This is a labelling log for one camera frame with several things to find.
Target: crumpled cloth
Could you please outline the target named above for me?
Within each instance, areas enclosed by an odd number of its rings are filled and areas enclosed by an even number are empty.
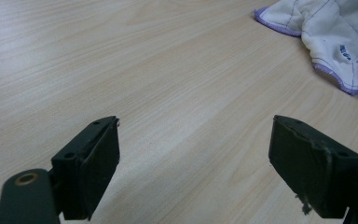
[[[358,0],[281,0],[255,11],[255,19],[285,35],[301,37],[315,69],[358,94]]]

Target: blue printed logo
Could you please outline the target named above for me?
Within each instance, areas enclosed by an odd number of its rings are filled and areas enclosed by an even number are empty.
[[[345,45],[340,45],[339,51],[341,52],[342,56],[344,56],[346,59],[348,59],[348,61],[351,60],[351,55],[347,52]]]

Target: screw hole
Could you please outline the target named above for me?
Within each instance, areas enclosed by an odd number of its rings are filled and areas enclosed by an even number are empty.
[[[348,157],[348,153],[346,152],[338,152],[338,155],[342,156],[342,157]]]
[[[75,153],[73,153],[73,152],[69,152],[64,155],[64,157],[66,159],[72,159],[74,156],[75,156]]]
[[[25,174],[25,175],[22,175],[19,178],[17,178],[15,181],[15,184],[17,186],[29,185],[32,182],[34,182],[36,179],[37,179],[36,173],[29,173],[29,174]]]

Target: white cloth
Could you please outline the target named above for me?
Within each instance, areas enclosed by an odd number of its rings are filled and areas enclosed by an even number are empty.
[[[315,69],[358,94],[358,0],[281,0],[255,11],[267,27],[301,36]]]

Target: light wood grain surface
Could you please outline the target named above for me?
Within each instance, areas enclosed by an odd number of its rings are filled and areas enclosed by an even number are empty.
[[[121,162],[91,223],[342,223],[303,215],[269,139],[279,114],[358,152],[358,97],[253,19],[273,3],[0,1],[0,190],[116,115]]]

